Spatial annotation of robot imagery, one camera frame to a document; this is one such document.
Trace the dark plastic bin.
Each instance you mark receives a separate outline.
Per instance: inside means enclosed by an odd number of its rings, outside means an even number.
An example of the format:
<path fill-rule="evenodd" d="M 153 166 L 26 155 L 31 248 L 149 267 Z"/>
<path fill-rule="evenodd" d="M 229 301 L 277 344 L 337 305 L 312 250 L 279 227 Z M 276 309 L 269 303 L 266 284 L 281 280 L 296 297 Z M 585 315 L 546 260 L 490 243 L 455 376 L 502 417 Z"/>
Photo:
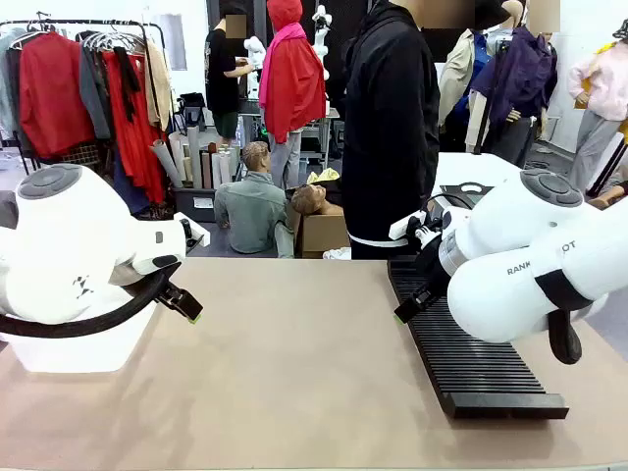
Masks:
<path fill-rule="evenodd" d="M 215 223 L 215 190 L 207 188 L 174 188 L 175 207 L 197 223 Z"/>

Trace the small white humanoid robot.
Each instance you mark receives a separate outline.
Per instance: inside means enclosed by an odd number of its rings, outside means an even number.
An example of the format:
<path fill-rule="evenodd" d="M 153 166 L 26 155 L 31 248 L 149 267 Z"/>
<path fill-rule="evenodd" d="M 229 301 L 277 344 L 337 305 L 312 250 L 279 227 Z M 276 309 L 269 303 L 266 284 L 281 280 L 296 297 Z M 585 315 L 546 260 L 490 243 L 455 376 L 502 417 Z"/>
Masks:
<path fill-rule="evenodd" d="M 254 67 L 254 70 L 247 75 L 247 98 L 257 100 L 266 48 L 256 36 L 245 39 L 243 46 L 248 53 L 247 62 Z"/>
<path fill-rule="evenodd" d="M 325 43 L 326 36 L 331 29 L 333 16 L 327 12 L 326 7 L 322 3 L 318 3 L 312 21 L 315 26 L 313 49 L 319 58 L 321 64 L 325 65 L 325 58 L 329 54 L 329 48 Z M 323 67 L 324 80 L 328 80 L 330 73 L 327 68 Z"/>

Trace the mannequin in purple jacket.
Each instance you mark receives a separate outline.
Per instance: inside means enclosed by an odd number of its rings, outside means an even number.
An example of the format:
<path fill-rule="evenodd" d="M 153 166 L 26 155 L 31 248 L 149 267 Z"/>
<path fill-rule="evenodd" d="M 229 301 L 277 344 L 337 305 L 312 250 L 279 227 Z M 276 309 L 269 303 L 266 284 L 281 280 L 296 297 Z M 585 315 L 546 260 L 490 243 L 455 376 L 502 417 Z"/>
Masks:
<path fill-rule="evenodd" d="M 524 168 L 548 108 L 553 56 L 547 42 L 521 24 L 522 0 L 497 0 L 505 11 L 487 35 L 489 61 L 472 79 L 465 144 Z"/>

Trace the gray hanging garment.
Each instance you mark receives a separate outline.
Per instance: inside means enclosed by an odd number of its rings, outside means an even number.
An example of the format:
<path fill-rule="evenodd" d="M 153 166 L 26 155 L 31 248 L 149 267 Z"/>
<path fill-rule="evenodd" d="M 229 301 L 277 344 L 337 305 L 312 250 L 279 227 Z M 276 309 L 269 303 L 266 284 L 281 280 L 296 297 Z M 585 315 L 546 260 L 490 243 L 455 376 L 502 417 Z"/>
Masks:
<path fill-rule="evenodd" d="M 106 84 L 100 74 L 94 53 L 84 46 L 80 48 L 79 94 L 97 139 L 110 140 L 111 112 Z"/>

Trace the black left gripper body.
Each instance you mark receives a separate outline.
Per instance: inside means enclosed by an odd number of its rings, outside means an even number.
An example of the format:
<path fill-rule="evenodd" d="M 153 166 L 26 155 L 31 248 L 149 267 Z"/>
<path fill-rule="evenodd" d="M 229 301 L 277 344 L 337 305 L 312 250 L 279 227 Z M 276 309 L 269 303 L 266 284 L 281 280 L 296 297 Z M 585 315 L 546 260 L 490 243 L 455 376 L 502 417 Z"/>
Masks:
<path fill-rule="evenodd" d="M 182 299 L 182 290 L 174 285 L 170 280 L 167 280 L 161 286 L 156 297 L 158 302 L 164 304 L 168 308 L 180 308 Z"/>

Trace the brown-haired mannequin head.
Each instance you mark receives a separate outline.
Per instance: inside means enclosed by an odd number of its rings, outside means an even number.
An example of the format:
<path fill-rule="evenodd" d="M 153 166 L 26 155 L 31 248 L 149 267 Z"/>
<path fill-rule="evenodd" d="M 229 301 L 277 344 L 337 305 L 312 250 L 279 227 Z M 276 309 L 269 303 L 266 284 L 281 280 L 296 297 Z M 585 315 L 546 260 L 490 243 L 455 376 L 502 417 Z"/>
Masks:
<path fill-rule="evenodd" d="M 302 216 L 328 215 L 342 216 L 343 209 L 327 199 L 326 190 L 316 184 L 306 184 L 298 188 L 292 198 L 291 206 Z"/>

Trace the white side table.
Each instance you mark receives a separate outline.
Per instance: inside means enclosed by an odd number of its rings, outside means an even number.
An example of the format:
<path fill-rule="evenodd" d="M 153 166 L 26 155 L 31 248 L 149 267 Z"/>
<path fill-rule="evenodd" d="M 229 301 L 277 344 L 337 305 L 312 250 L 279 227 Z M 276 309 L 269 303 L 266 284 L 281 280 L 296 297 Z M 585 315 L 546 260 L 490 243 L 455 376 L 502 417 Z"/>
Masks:
<path fill-rule="evenodd" d="M 488 200 L 473 210 L 473 216 L 497 220 L 534 214 L 535 200 L 526 194 L 520 173 L 518 167 L 493 154 L 440 153 L 432 194 L 440 193 L 443 186 L 480 183 L 494 186 L 497 194 L 489 193 Z"/>

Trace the mannequin in beige coat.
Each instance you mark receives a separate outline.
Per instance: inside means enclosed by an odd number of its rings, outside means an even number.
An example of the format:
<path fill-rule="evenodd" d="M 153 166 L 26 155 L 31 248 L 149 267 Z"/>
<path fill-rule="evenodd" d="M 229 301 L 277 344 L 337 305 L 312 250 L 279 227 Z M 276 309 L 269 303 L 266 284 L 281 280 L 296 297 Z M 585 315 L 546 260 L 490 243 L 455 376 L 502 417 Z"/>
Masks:
<path fill-rule="evenodd" d="M 492 59 L 487 29 L 518 26 L 526 0 L 475 0 L 475 19 L 447 54 L 439 80 L 441 93 L 439 129 L 441 152 L 464 152 L 470 105 L 470 85 Z"/>

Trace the mannequin in pink sweater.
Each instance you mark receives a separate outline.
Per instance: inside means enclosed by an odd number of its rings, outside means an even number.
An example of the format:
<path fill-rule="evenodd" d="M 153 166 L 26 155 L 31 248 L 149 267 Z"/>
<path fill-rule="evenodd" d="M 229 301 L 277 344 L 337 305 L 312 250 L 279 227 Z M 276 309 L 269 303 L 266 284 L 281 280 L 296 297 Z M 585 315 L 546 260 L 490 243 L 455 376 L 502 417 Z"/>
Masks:
<path fill-rule="evenodd" d="M 620 133 L 628 144 L 628 19 L 613 38 L 594 56 L 574 65 L 567 77 L 574 107 L 584 111 L 569 174 L 581 191 L 587 189 L 612 139 Z"/>

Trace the beige paper roll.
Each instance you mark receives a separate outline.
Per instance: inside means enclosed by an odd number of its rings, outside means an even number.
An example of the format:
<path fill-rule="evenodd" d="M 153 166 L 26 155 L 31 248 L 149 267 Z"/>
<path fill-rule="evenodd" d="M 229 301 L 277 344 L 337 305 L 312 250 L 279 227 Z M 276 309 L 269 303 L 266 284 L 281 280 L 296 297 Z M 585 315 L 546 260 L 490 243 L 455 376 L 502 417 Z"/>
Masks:
<path fill-rule="evenodd" d="M 178 131 L 172 132 L 169 135 L 169 142 L 171 145 L 175 166 L 180 174 L 181 180 L 183 182 L 188 182 L 188 175 L 185 167 L 184 147 L 181 134 Z"/>

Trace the black stool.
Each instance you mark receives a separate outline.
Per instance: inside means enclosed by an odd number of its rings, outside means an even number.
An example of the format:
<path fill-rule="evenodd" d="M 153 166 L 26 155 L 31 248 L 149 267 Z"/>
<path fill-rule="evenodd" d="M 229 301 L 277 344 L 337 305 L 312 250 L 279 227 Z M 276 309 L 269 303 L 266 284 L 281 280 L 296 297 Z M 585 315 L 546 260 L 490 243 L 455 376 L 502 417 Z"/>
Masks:
<path fill-rule="evenodd" d="M 197 127 L 199 131 L 206 130 L 204 116 L 205 100 L 200 92 L 184 93 L 178 97 L 179 115 L 182 118 L 182 133 L 187 135 L 189 128 Z"/>

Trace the dark brown serving tray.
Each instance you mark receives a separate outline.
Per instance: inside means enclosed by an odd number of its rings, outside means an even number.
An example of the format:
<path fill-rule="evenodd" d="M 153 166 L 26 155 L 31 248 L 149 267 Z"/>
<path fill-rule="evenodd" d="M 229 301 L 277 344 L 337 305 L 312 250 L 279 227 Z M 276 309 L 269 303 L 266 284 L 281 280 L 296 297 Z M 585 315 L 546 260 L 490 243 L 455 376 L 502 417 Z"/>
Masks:
<path fill-rule="evenodd" d="M 458 185 L 442 185 L 441 195 L 455 207 L 472 209 L 492 189 L 492 186 L 467 182 Z"/>

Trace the red hanging dress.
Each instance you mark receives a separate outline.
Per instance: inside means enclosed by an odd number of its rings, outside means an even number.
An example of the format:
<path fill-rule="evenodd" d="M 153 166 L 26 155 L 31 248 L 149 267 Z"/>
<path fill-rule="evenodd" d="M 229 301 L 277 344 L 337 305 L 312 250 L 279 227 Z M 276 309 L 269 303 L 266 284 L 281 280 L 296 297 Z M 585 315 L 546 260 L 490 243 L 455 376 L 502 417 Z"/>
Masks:
<path fill-rule="evenodd" d="M 144 59 L 127 54 L 140 85 L 140 92 L 131 96 L 135 107 L 132 123 L 127 120 L 123 105 L 120 67 L 114 50 L 103 54 L 115 137 L 126 175 L 134 186 L 144 190 L 149 202 L 161 204 L 166 197 L 164 170 L 151 146 L 154 140 L 163 137 L 163 133 L 152 126 L 148 119 Z"/>

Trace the beige hanging garment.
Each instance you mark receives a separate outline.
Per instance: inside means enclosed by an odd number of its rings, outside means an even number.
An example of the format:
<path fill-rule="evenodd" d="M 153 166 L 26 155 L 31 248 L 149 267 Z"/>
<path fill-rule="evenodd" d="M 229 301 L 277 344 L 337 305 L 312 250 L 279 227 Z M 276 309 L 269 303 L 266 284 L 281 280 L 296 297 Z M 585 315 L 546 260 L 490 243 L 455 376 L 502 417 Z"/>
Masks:
<path fill-rule="evenodd" d="M 145 93 L 148 119 L 152 126 L 165 131 L 170 121 L 170 74 L 163 51 L 152 41 L 146 43 Z"/>

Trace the gray metal workbench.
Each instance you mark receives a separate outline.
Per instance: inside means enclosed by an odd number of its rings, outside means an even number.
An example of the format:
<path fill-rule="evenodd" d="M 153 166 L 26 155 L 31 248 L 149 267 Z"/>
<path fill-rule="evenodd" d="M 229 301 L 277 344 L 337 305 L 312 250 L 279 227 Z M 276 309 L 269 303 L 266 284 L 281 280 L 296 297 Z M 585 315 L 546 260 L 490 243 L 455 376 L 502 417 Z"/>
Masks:
<path fill-rule="evenodd" d="M 303 129 L 300 151 L 302 161 L 307 163 L 317 161 L 324 170 L 329 167 L 332 127 L 334 121 L 339 118 L 338 110 L 332 107 L 325 118 L 314 121 Z M 311 139 L 318 142 L 317 151 L 309 144 Z"/>

